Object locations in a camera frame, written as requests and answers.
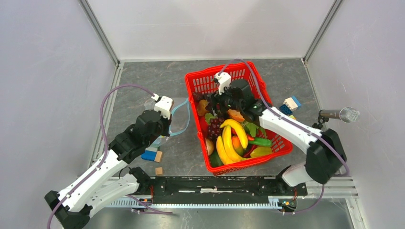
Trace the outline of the red plastic basket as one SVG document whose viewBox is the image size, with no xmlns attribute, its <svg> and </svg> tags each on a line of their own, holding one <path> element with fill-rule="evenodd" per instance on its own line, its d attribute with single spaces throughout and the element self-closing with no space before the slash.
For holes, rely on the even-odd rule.
<svg viewBox="0 0 405 229">
<path fill-rule="evenodd" d="M 259 85 L 258 87 L 255 84 L 254 77 L 244 63 L 230 64 L 225 69 L 225 72 L 230 74 L 232 80 L 247 80 L 256 99 L 259 99 L 259 93 L 262 93 L 265 100 L 269 103 L 272 103 L 266 91 L 266 84 L 261 79 L 255 65 L 250 61 L 248 61 L 247 63 L 252 68 L 255 76 L 257 77 Z M 187 73 L 185 75 L 185 83 L 189 95 L 189 101 L 191 104 L 191 111 L 196 124 L 197 138 L 199 139 L 202 147 L 202 155 L 205 161 L 205 166 L 207 170 L 213 173 L 215 176 L 266 163 L 278 156 L 289 154 L 294 148 L 291 142 L 273 131 L 266 130 L 266 134 L 263 134 L 262 131 L 258 131 L 256 137 L 266 138 L 272 141 L 271 154 L 220 167 L 213 167 L 211 165 L 210 157 L 208 156 L 205 144 L 205 139 L 208 133 L 208 126 L 206 124 L 206 120 L 197 114 L 197 102 L 193 99 L 192 93 L 197 92 L 202 94 L 209 94 L 216 91 L 218 85 L 213 82 L 213 78 L 214 75 L 218 73 L 223 67 L 224 65 L 213 66 L 201 71 Z"/>
</svg>

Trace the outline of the yellow toy starfruit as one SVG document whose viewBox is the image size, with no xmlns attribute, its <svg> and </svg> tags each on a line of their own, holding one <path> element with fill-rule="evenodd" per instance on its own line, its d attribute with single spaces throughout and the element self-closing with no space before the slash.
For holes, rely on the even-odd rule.
<svg viewBox="0 0 405 229">
<path fill-rule="evenodd" d="M 250 153 L 250 157 L 257 158 L 257 157 L 261 157 L 261 156 L 267 156 L 270 154 L 273 154 L 273 150 L 271 147 L 258 146 Z"/>
</svg>

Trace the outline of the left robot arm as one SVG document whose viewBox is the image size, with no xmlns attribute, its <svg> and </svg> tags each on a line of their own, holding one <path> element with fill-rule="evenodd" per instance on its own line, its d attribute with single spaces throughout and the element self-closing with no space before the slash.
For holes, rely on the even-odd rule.
<svg viewBox="0 0 405 229">
<path fill-rule="evenodd" d="M 82 229 L 102 208 L 129 194 L 145 194 L 151 178 L 140 167 L 133 167 L 119 180 L 105 185 L 115 173 L 141 156 L 159 136 L 169 136 L 170 110 L 145 110 L 134 124 L 118 134 L 107 152 L 63 190 L 49 191 L 45 201 L 65 229 Z"/>
</svg>

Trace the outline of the dark green toy avocado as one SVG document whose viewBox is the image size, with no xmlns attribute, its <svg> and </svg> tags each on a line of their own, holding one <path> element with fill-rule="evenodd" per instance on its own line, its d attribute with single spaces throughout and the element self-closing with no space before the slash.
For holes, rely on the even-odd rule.
<svg viewBox="0 0 405 229">
<path fill-rule="evenodd" d="M 216 150 L 214 150 L 210 155 L 209 155 L 209 161 L 211 167 L 220 167 L 223 166 L 224 164 L 222 163 L 218 153 Z"/>
</svg>

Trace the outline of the dark blue toy block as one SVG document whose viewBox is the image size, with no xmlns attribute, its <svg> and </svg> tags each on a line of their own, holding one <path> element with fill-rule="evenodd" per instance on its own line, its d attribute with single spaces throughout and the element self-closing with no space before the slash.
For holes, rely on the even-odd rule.
<svg viewBox="0 0 405 229">
<path fill-rule="evenodd" d="M 285 114 L 285 115 L 287 115 L 287 116 L 293 114 L 293 112 L 291 111 L 291 109 L 290 109 L 287 105 L 285 105 L 285 104 L 281 105 L 281 106 L 279 107 L 279 109 L 280 109 L 280 111 L 281 111 L 283 114 Z"/>
</svg>

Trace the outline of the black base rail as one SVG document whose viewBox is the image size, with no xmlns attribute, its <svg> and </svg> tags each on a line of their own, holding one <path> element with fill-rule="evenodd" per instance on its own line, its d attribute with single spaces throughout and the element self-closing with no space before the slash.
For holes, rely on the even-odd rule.
<svg viewBox="0 0 405 229">
<path fill-rule="evenodd" d="M 289 212 L 307 194 L 305 183 L 290 187 L 280 176 L 143 176 L 133 192 L 164 208 L 287 207 Z"/>
</svg>

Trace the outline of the clear zip top bag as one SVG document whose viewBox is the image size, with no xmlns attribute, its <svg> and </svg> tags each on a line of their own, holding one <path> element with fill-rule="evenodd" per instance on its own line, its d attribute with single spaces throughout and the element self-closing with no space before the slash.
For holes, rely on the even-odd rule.
<svg viewBox="0 0 405 229">
<path fill-rule="evenodd" d="M 190 102 L 186 97 L 173 98 L 174 106 L 171 109 L 172 122 L 169 127 L 170 136 L 159 136 L 151 147 L 159 148 L 161 145 L 172 140 L 175 136 L 182 134 L 190 124 Z"/>
</svg>

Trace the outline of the brown toy potato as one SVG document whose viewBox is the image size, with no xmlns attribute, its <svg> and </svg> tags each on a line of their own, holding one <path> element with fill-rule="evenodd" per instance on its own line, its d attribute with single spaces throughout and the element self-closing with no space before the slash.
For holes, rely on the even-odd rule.
<svg viewBox="0 0 405 229">
<path fill-rule="evenodd" d="M 207 109 L 209 102 L 205 99 L 202 99 L 198 102 L 196 106 L 196 112 L 199 117 L 205 116 L 207 113 L 209 113 L 209 110 Z"/>
</svg>

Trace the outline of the small wooden cube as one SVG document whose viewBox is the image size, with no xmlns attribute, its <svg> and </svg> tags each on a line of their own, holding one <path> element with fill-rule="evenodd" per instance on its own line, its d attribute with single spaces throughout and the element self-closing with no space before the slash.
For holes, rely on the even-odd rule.
<svg viewBox="0 0 405 229">
<path fill-rule="evenodd" d="M 163 168 L 162 168 L 162 167 L 157 167 L 157 168 L 155 168 L 155 175 L 156 175 L 156 176 L 162 176 L 162 175 L 164 175 L 164 170 L 163 170 Z"/>
</svg>

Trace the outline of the purple toy grapes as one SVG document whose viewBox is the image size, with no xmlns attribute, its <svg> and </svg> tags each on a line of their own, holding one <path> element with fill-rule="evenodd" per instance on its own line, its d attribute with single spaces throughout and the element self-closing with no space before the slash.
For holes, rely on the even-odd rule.
<svg viewBox="0 0 405 229">
<path fill-rule="evenodd" d="M 215 143 L 217 138 L 222 134 L 222 129 L 220 126 L 224 122 L 224 118 L 216 117 L 210 120 L 208 125 L 208 134 L 207 137 Z"/>
</svg>

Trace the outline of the orange toy fruit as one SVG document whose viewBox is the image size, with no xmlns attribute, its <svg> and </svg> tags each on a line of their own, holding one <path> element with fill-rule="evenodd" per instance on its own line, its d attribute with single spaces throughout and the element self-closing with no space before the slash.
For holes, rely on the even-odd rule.
<svg viewBox="0 0 405 229">
<path fill-rule="evenodd" d="M 245 153 L 245 149 L 242 147 L 241 142 L 237 136 L 232 136 L 232 144 L 236 153 L 239 156 L 243 156 Z"/>
</svg>

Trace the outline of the wooden block beside stack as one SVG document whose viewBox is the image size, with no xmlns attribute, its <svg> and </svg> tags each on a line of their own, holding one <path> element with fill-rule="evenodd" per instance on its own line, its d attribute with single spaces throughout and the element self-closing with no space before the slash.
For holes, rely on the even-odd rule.
<svg viewBox="0 0 405 229">
<path fill-rule="evenodd" d="M 163 152 L 162 151 L 157 151 L 155 154 L 154 162 L 160 163 L 162 160 Z"/>
</svg>

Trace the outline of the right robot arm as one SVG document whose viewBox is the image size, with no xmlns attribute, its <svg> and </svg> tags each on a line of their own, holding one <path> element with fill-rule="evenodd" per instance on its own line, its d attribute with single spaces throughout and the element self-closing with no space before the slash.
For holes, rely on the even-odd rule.
<svg viewBox="0 0 405 229">
<path fill-rule="evenodd" d="M 289 166 L 281 173 L 281 178 L 276 181 L 280 194 L 287 195 L 295 186 L 308 181 L 326 184 L 338 175 L 341 167 L 349 173 L 346 154 L 334 130 L 309 127 L 289 118 L 263 98 L 255 99 L 246 80 L 215 78 L 214 82 L 219 87 L 209 96 L 209 101 L 216 114 L 237 110 L 246 121 L 279 134 L 306 154 L 304 163 Z"/>
</svg>

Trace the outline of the silver microphone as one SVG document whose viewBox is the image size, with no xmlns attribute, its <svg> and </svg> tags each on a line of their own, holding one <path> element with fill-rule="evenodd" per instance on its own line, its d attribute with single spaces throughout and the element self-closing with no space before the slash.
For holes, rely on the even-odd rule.
<svg viewBox="0 0 405 229">
<path fill-rule="evenodd" d="M 337 110 L 322 109 L 318 113 L 317 123 L 312 125 L 313 128 L 322 129 L 323 124 L 330 119 L 341 120 L 344 123 L 354 123 L 360 118 L 360 112 L 352 107 L 345 107 Z"/>
</svg>

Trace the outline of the yellow toy banana bunch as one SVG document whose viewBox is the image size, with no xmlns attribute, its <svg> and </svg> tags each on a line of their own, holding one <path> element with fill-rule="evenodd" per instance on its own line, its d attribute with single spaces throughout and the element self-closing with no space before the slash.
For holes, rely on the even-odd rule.
<svg viewBox="0 0 405 229">
<path fill-rule="evenodd" d="M 247 148 L 248 138 L 242 125 L 234 119 L 227 119 L 220 125 L 220 128 L 223 131 L 222 135 L 217 138 L 216 149 L 221 162 L 224 165 L 230 165 L 247 160 L 236 152 L 232 141 L 232 130 L 235 130 L 240 146 L 242 149 Z"/>
</svg>

